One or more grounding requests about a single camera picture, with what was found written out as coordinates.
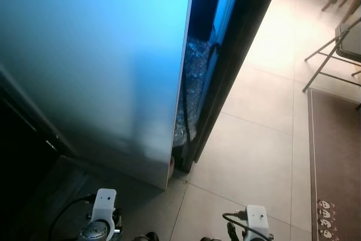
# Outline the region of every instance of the chair seat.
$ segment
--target chair seat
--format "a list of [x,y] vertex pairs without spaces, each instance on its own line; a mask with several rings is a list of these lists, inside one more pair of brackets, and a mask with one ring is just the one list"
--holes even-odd
[[[336,29],[336,36],[339,36],[342,31],[348,28],[349,24],[340,24]],[[341,42],[336,50],[337,55],[353,60],[355,62],[361,62],[361,23],[350,29],[349,34]]]

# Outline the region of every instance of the blue-tinted refrigerator door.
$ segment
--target blue-tinted refrigerator door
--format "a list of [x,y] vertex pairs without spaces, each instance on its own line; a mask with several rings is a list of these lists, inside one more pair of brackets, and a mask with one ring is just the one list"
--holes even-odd
[[0,0],[0,72],[76,156],[167,184],[191,0]]

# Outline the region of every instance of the tile floor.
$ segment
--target tile floor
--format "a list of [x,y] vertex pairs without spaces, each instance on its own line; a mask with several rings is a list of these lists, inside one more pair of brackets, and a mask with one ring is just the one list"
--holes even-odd
[[[156,231],[161,240],[229,240],[223,212],[264,205],[276,241],[311,240],[307,94],[322,61],[308,54],[333,38],[347,6],[327,0],[272,0],[244,65],[191,174],[161,192],[120,187],[125,240]],[[354,80],[352,65],[326,69]],[[360,101],[360,88],[319,76],[312,87]]]

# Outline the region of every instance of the folding chair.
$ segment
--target folding chair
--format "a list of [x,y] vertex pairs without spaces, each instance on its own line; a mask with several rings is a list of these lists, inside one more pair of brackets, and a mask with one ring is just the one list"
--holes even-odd
[[[322,46],[320,49],[318,49],[317,51],[315,51],[314,53],[312,53],[310,56],[308,56],[305,59],[305,61],[308,61],[310,58],[312,58],[316,54],[326,56],[326,59],[324,60],[324,62],[322,62],[321,66],[317,69],[315,74],[312,76],[310,81],[307,83],[305,88],[302,90],[303,92],[305,92],[309,88],[309,86],[315,80],[315,78],[318,74],[321,74],[324,76],[329,76],[329,77],[332,77],[332,78],[335,78],[335,79],[338,79],[341,81],[345,81],[347,83],[354,84],[356,86],[361,87],[361,84],[358,84],[356,82],[349,81],[349,80],[346,80],[346,79],[343,79],[343,78],[340,78],[340,77],[337,77],[334,75],[330,75],[329,73],[322,72],[323,67],[327,64],[327,62],[329,61],[330,58],[337,59],[342,62],[347,62],[347,63],[361,67],[361,65],[358,64],[358,63],[361,63],[361,24],[360,24],[360,22],[361,22],[361,17],[358,20],[354,21],[351,25],[340,24],[336,28],[335,38],[330,40],[328,43],[326,43],[324,46]],[[336,44],[329,54],[325,54],[325,53],[321,52],[322,49],[329,46],[333,41],[336,41]],[[337,58],[337,57],[333,56],[333,54],[335,52],[337,55],[339,55],[343,58],[350,59],[350,60],[353,60],[354,62],[358,62],[358,63],[354,63],[354,62],[350,62],[345,59]],[[361,73],[361,70],[357,71],[355,73],[352,73],[351,75],[355,76],[359,73]],[[359,110],[360,108],[361,108],[361,104],[358,105],[356,109]]]

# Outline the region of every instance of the brown rug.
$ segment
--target brown rug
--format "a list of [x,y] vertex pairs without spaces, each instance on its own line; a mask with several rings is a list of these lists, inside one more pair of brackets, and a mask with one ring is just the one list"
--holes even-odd
[[361,240],[361,116],[355,102],[308,90],[312,240]]

